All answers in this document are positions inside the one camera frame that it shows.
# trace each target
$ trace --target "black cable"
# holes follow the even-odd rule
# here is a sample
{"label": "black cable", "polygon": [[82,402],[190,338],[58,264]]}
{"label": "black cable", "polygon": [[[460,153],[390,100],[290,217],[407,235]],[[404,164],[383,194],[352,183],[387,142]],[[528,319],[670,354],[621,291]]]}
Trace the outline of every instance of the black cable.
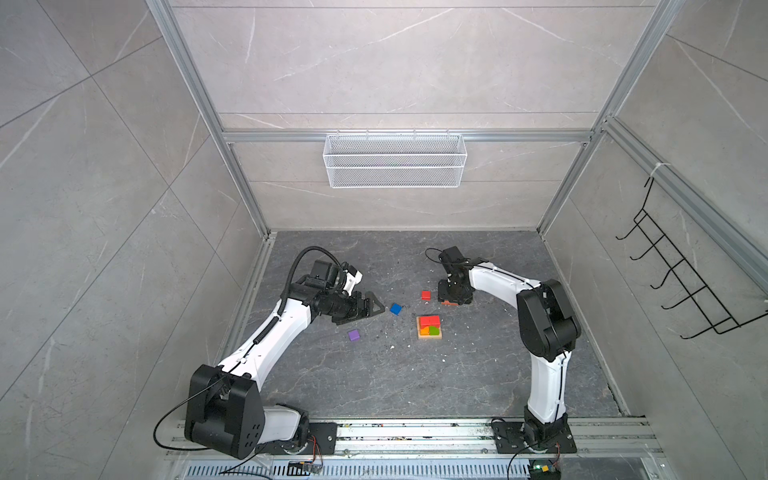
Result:
{"label": "black cable", "polygon": [[434,247],[430,247],[427,250],[424,250],[424,256],[427,257],[427,260],[429,260],[430,262],[440,263],[441,265],[466,265],[467,264],[466,262],[453,263],[453,262],[443,262],[441,260],[435,260],[433,258],[430,258],[429,255],[427,255],[427,252],[429,252],[430,250],[437,250],[440,253],[445,252],[445,250],[440,250],[439,248],[434,248]]}
{"label": "black cable", "polygon": [[[504,420],[502,417],[492,417],[491,418],[491,429],[493,429],[493,422],[503,422],[503,423],[506,423],[507,421]],[[502,432],[500,431],[498,433],[498,436],[502,437],[504,440],[506,440],[508,443],[511,444],[511,441],[509,440],[509,437],[506,435],[506,433],[504,435],[502,435]]]}
{"label": "black cable", "polygon": [[183,404],[185,404],[185,403],[189,402],[190,400],[192,400],[192,399],[193,399],[193,398],[195,398],[196,396],[200,395],[201,393],[205,392],[206,390],[210,389],[211,387],[213,387],[214,385],[216,385],[218,382],[221,382],[222,380],[224,380],[224,377],[223,377],[223,376],[222,376],[221,378],[219,378],[219,379],[218,379],[216,382],[213,382],[213,383],[211,383],[209,386],[207,386],[207,387],[205,387],[204,389],[200,390],[198,393],[195,393],[195,394],[194,394],[194,395],[192,395],[190,398],[188,398],[188,399],[184,400],[182,403],[180,403],[180,404],[176,405],[175,407],[173,407],[172,409],[170,409],[170,410],[168,411],[168,413],[166,413],[165,415],[163,415],[163,416],[160,418],[160,420],[157,420],[157,423],[156,423],[156,424],[155,424],[155,426],[154,426],[154,430],[152,431],[152,439],[154,440],[154,443],[155,443],[155,445],[157,445],[157,446],[158,446],[158,447],[160,447],[161,449],[166,449],[166,450],[174,450],[175,452],[202,452],[203,450],[210,450],[208,447],[202,447],[202,448],[199,448],[199,449],[180,449],[180,448],[178,448],[178,447],[171,447],[171,446],[169,446],[169,445],[163,445],[162,443],[160,443],[160,440],[158,440],[158,439],[157,439],[157,429],[160,427],[160,424],[163,422],[163,420],[165,420],[166,418],[168,418],[168,416],[169,416],[171,413],[173,413],[173,412],[174,412],[174,411],[175,411],[177,408],[179,408],[179,407],[180,407],[180,406],[182,406]]}
{"label": "black cable", "polygon": [[262,445],[261,445],[261,448],[260,448],[258,451],[256,451],[256,450],[254,449],[254,450],[253,450],[253,455],[251,455],[250,457],[246,458],[246,459],[245,459],[245,460],[243,460],[242,462],[238,463],[238,464],[237,464],[237,465],[235,465],[234,467],[230,467],[230,468],[228,468],[228,469],[224,470],[223,472],[219,472],[219,475],[225,475],[225,474],[227,474],[227,473],[234,473],[234,474],[243,474],[243,475],[255,475],[255,476],[257,476],[257,477],[268,478],[269,480],[272,480],[272,478],[270,478],[270,477],[268,477],[268,476],[266,476],[266,475],[262,475],[262,474],[260,474],[260,473],[251,473],[251,472],[234,472],[234,471],[233,471],[233,470],[235,470],[236,468],[240,468],[240,467],[242,467],[243,465],[245,465],[245,464],[247,464],[248,462],[250,462],[251,460],[253,460],[253,458],[254,458],[256,455],[259,455],[261,452],[263,452],[263,450],[266,448],[266,445],[267,445],[266,443],[262,444]]}
{"label": "black cable", "polygon": [[301,259],[306,255],[308,252],[311,252],[312,250],[316,250],[318,252],[323,253],[328,258],[330,258],[337,267],[339,267],[339,270],[341,270],[341,263],[336,259],[336,257],[333,256],[332,253],[330,253],[328,250],[317,247],[315,245],[312,245],[310,247],[305,248],[304,250],[301,250],[298,255],[296,255],[296,259],[293,261],[293,264],[290,266],[290,270],[288,271],[288,278],[286,279],[286,285],[283,288],[283,292],[280,294],[280,307],[277,309],[277,316],[282,316],[283,312],[285,312],[286,309],[286,303],[288,302],[288,293],[290,292],[290,284],[293,282],[293,274],[296,273],[296,268],[299,266],[299,262]]}
{"label": "black cable", "polygon": [[515,457],[520,455],[523,450],[526,450],[528,447],[523,447],[522,449],[519,449],[515,454],[512,456],[512,458],[509,459],[509,463],[507,464],[507,480],[509,480],[509,469],[512,467],[512,462],[515,460]]}

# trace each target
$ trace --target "gray marble floor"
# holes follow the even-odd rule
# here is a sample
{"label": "gray marble floor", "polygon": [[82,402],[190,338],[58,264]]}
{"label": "gray marble floor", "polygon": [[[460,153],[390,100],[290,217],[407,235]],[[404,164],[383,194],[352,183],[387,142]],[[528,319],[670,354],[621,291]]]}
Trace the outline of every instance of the gray marble floor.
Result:
{"label": "gray marble floor", "polygon": [[[363,273],[361,291],[389,307],[370,319],[336,326],[320,316],[283,354],[263,385],[265,403],[281,402],[328,416],[521,416],[528,401],[531,360],[518,333],[517,312],[495,297],[475,293],[468,306],[439,305],[440,265],[427,247],[459,247],[528,278],[557,277],[536,232],[280,232],[247,326],[250,335],[269,315],[299,251],[318,245]],[[296,278],[319,258],[308,253]],[[432,302],[421,291],[432,291]],[[439,314],[442,339],[418,339],[417,316]],[[347,333],[357,329],[352,343]],[[618,416],[619,411],[587,339],[578,340],[568,369],[571,416]]]}

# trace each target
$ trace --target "black mounting plate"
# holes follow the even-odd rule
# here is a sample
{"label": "black mounting plate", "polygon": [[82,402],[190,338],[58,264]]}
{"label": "black mounting plate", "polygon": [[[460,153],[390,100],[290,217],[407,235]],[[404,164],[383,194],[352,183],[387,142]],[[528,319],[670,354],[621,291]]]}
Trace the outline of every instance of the black mounting plate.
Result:
{"label": "black mounting plate", "polygon": [[[491,422],[494,441],[496,442],[496,452],[498,453],[517,453],[525,446],[522,433],[523,422]],[[556,435],[553,439],[547,441],[551,445],[545,450],[546,453],[557,453],[560,444],[560,453],[576,453],[576,442],[571,434],[571,427],[565,426],[565,431]]]}
{"label": "black mounting plate", "polygon": [[[336,451],[336,430],[339,425],[333,422],[310,423],[309,436],[314,435],[317,439],[317,445],[323,455],[333,455]],[[280,442],[269,442],[264,446],[262,453],[271,453],[272,455],[289,455]],[[312,455],[312,441],[306,443],[304,448],[296,455]]]}

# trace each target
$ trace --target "aluminum frame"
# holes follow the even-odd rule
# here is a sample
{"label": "aluminum frame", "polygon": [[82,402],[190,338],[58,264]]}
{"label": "aluminum frame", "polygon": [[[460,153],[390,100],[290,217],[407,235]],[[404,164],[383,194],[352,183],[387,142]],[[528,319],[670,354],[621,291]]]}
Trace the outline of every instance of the aluminum frame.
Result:
{"label": "aluminum frame", "polygon": [[[509,419],[522,422],[523,419]],[[494,433],[489,418],[447,419],[313,419],[314,422],[339,424],[336,450],[327,458],[510,458],[496,453]],[[644,418],[571,418],[568,419],[577,453],[562,454],[578,458],[660,458],[664,452]],[[190,448],[197,444],[184,438],[184,423],[177,424],[172,446]],[[180,457],[221,460],[229,458],[218,452],[177,454]],[[518,458],[551,458],[548,453],[520,453]],[[275,459],[304,459],[301,455],[275,455]]]}
{"label": "aluminum frame", "polygon": [[605,130],[634,161],[654,179],[712,237],[717,245],[768,293],[768,255],[740,227],[731,223],[715,206],[692,187],[674,166],[666,164],[618,118],[610,117]]}
{"label": "aluminum frame", "polygon": [[232,180],[237,187],[237,191],[240,192],[240,196],[243,198],[248,213],[250,214],[253,224],[256,225],[256,229],[259,230],[259,234],[262,238],[266,239],[270,230],[264,221],[264,215],[259,210],[259,205],[256,202],[256,198],[253,196],[253,191],[250,189],[248,180],[243,173],[243,168],[240,166],[240,162],[237,161],[229,144],[224,140],[219,121],[219,116],[214,109],[214,104],[210,100],[203,80],[200,77],[200,73],[197,71],[190,55],[187,43],[184,41],[184,37],[181,35],[179,25],[176,23],[176,18],[168,5],[167,0],[147,0],[147,6],[149,7],[154,20],[157,23],[157,27],[160,29],[160,33],[165,38],[165,42],[168,45],[170,54],[174,57],[176,65],[181,72],[181,77],[184,79],[184,83],[187,84],[192,98],[197,105],[197,110],[200,112],[200,116],[203,118],[211,138],[216,144],[221,157],[224,159]]}
{"label": "aluminum frame", "polygon": [[311,129],[311,128],[285,128],[283,130],[255,129],[255,130],[225,130],[222,135],[226,142],[256,143],[263,141],[273,142],[300,142],[315,141],[324,142],[328,135],[336,134],[460,134],[464,141],[577,141],[589,142],[592,138],[591,130],[579,130],[570,128],[520,128],[520,129],[496,129],[485,130],[482,128],[459,129]]}
{"label": "aluminum frame", "polygon": [[657,7],[654,9],[654,14],[650,17],[648,25],[646,25],[643,31],[640,41],[632,52],[627,66],[621,72],[616,85],[614,86],[611,95],[608,96],[608,100],[605,102],[598,119],[592,128],[594,135],[592,136],[589,144],[579,151],[574,159],[571,167],[568,168],[568,172],[565,174],[562,183],[558,191],[555,192],[552,202],[544,212],[544,216],[538,224],[536,230],[544,236],[549,227],[551,227],[554,218],[560,213],[560,209],[565,204],[566,199],[571,194],[578,178],[587,166],[589,159],[594,153],[594,149],[600,143],[605,134],[604,123],[608,117],[613,117],[619,112],[624,102],[629,97],[632,87],[637,83],[637,79],[643,73],[645,66],[648,65],[650,57],[656,51],[656,48],[661,43],[664,34],[672,25],[672,21],[675,15],[680,11],[686,0],[660,0]]}

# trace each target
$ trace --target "colored block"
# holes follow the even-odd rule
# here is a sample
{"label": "colored block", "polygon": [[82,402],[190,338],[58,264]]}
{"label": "colored block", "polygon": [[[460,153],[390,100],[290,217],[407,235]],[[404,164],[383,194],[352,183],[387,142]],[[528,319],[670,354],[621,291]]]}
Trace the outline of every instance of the colored block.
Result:
{"label": "colored block", "polygon": [[425,318],[425,317],[419,317],[416,319],[416,331],[419,333],[419,338],[420,339],[441,339],[442,330],[440,329],[440,327],[419,325],[419,321],[421,318]]}
{"label": "colored block", "polygon": [[420,316],[419,317],[419,325],[423,328],[425,326],[436,326],[440,327],[440,317],[437,315],[431,315],[431,316]]}

